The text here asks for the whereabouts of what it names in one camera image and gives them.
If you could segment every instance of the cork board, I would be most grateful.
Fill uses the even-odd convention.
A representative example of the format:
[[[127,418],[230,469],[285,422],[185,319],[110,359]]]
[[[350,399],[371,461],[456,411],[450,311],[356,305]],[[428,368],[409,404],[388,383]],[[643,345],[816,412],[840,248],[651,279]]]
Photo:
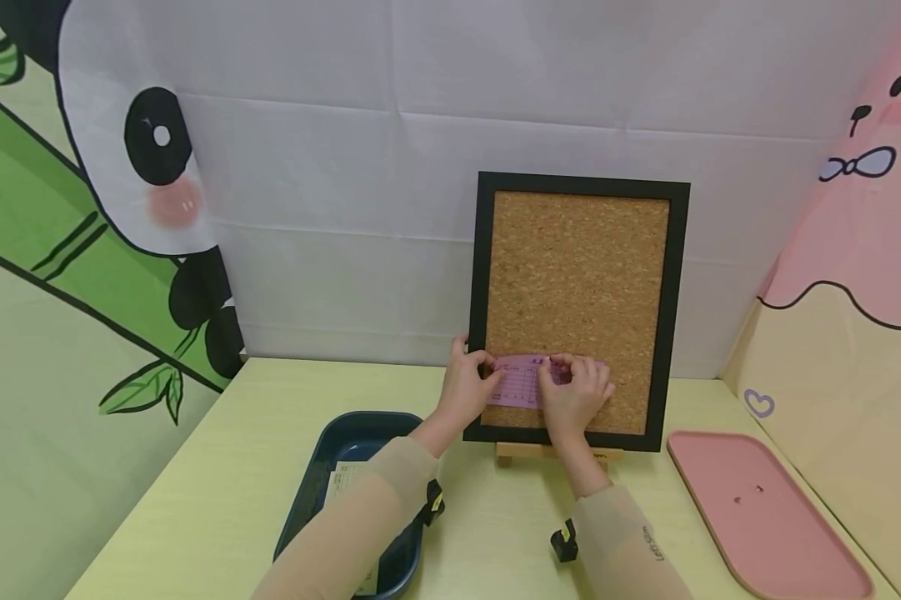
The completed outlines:
[[[688,188],[481,174],[470,346],[608,363],[617,392],[589,425],[596,446],[659,450]],[[474,428],[545,437],[543,413],[527,408],[488,406]]]

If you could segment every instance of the black frame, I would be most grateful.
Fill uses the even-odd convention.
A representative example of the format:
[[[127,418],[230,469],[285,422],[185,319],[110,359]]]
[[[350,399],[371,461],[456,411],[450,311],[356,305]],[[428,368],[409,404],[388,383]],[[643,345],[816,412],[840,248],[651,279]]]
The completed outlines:
[[[487,343],[487,309],[490,289],[490,253],[493,251],[493,202],[499,191],[645,198],[670,202],[667,240],[663,252],[663,276],[657,315],[657,337],[653,342],[653,366],[650,399],[644,435],[587,431],[587,440],[595,448],[621,448],[659,453],[663,446],[663,417],[670,379],[673,351],[673,327],[677,322],[680,269],[683,266],[683,240],[688,222],[690,184],[683,182],[645,182],[639,179],[565,177],[528,175],[520,172],[481,171],[477,185],[477,227],[473,245],[473,283],[470,295],[469,349],[483,349]],[[544,428],[483,425],[474,419],[463,431],[463,440],[471,442],[518,442],[550,444]]]

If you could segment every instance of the white backdrop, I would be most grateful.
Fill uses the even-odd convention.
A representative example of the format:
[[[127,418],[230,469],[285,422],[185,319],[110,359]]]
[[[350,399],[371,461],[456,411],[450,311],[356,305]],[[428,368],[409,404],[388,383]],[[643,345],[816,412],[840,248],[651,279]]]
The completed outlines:
[[[715,377],[901,0],[138,0],[254,355],[439,364],[477,171],[692,183],[675,377]]]

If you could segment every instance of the light green table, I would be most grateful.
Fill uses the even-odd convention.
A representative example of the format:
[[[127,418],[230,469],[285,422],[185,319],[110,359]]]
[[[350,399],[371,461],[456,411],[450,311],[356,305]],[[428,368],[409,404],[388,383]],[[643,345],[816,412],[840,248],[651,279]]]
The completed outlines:
[[[442,379],[438,367],[250,359],[68,600],[248,598],[326,423],[353,410],[425,416]],[[742,432],[773,448],[720,381],[672,380],[666,428]],[[667,453],[628,454],[610,474],[629,487],[698,600],[753,598],[724,566]],[[405,598],[591,597],[581,564],[556,563],[550,548],[573,501],[556,462],[498,469],[492,444],[461,442],[444,456],[439,481],[448,509],[424,534]],[[899,600],[809,495],[871,573],[875,597]]]

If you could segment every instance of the panda ear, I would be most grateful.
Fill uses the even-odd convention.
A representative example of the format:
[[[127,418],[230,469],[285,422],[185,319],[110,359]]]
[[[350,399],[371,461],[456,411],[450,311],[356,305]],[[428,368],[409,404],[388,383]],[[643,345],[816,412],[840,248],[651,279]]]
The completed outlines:
[[[60,27],[71,0],[0,0],[0,27],[25,55],[54,75]]]

